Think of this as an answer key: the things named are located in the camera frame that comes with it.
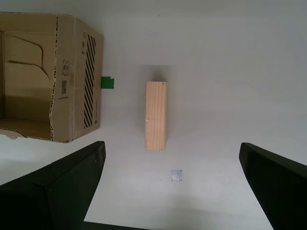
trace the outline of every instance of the pine wood block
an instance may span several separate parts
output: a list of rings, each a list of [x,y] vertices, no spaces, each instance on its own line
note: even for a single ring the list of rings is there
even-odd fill
[[[167,82],[146,83],[145,148],[165,150]]]

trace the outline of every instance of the wooden block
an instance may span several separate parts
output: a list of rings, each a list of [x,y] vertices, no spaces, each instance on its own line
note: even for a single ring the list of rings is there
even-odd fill
[[[167,82],[146,83],[145,148],[165,150]]]

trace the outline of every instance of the cardboard flap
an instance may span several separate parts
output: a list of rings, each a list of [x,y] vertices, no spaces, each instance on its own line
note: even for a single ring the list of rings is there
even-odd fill
[[[49,122],[52,86],[35,65],[5,63],[5,115]]]
[[[22,134],[13,131],[13,130],[5,130],[5,129],[0,129],[0,134],[6,135],[8,138],[15,140],[16,138],[24,138]]]
[[[3,32],[0,31],[0,118],[4,117]]]
[[[33,64],[42,68],[43,51],[36,44],[6,34],[4,36],[4,61]]]
[[[0,13],[0,30],[55,34],[56,14]]]
[[[5,134],[5,131],[11,131],[9,136],[19,137],[24,136],[28,138],[39,138],[50,140],[51,139],[51,127],[50,122],[29,121],[22,119],[5,118],[0,119],[0,134]]]

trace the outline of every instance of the cardboard box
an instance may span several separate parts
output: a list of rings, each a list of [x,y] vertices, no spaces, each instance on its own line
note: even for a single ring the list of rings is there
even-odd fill
[[[0,13],[0,134],[70,142],[98,129],[102,51],[70,15]]]

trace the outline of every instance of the barcode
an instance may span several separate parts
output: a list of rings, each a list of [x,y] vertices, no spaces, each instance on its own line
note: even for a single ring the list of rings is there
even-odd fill
[[[62,94],[66,94],[66,84],[67,84],[67,81],[63,80],[62,81]]]

